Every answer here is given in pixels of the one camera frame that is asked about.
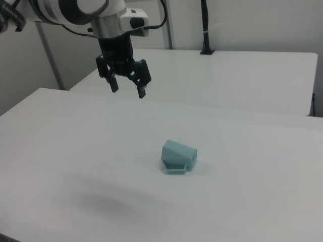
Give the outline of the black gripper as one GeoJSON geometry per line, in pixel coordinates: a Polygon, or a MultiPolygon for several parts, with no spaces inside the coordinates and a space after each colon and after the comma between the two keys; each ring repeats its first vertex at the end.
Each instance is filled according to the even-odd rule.
{"type": "Polygon", "coordinates": [[[139,98],[143,98],[151,75],[146,60],[134,61],[130,35],[99,38],[98,43],[102,52],[102,55],[96,58],[98,73],[110,84],[112,92],[115,93],[119,89],[115,77],[117,74],[127,76],[136,85],[139,98]]]}

